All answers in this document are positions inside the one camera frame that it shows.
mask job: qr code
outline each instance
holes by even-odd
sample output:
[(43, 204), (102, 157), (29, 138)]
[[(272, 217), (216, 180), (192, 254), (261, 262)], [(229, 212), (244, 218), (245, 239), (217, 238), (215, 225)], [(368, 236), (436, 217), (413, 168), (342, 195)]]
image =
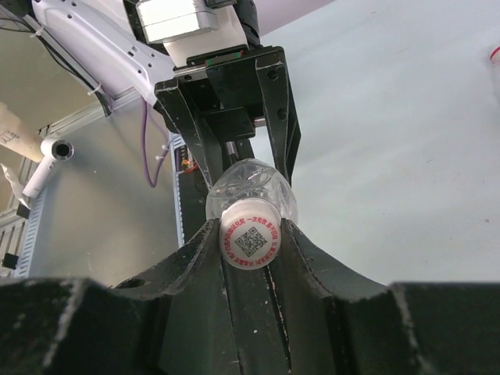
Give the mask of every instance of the qr code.
[(255, 227), (243, 233), (235, 242), (249, 258), (267, 243), (266, 239)]

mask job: red object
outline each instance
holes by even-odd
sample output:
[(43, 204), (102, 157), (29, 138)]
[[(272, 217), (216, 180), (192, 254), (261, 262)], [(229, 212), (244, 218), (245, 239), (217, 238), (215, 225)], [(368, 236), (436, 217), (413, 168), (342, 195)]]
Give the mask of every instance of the red object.
[(490, 55), (490, 60), (492, 63), (495, 63), (495, 61), (493, 61), (493, 59), (495, 58), (495, 56), (500, 52), (500, 47), (497, 47), (495, 48), (495, 50), (491, 53)]

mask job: plastic bottle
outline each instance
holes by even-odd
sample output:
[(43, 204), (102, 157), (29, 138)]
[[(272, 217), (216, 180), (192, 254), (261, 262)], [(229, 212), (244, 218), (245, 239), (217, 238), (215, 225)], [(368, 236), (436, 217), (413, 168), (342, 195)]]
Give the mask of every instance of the plastic bottle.
[(207, 219), (220, 218), (219, 243), (229, 264), (255, 270), (269, 264), (281, 245), (281, 219), (297, 223), (297, 201), (283, 175), (256, 159), (234, 164), (206, 201)]

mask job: white wall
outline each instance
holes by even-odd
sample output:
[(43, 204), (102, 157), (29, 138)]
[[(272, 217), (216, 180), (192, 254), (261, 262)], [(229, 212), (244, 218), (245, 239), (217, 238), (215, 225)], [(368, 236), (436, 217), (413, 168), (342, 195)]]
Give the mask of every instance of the white wall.
[(500, 280), (498, 9), (337, 0), (263, 38), (301, 121), (299, 226), (360, 273)]

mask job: white bottle cap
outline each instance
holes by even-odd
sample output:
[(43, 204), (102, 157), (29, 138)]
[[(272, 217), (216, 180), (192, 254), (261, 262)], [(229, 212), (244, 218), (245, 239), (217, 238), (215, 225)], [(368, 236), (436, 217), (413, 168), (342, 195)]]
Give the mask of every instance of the white bottle cap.
[(281, 246), (280, 222), (280, 213), (268, 201), (248, 198), (235, 202), (220, 218), (223, 257), (242, 270), (269, 264)]

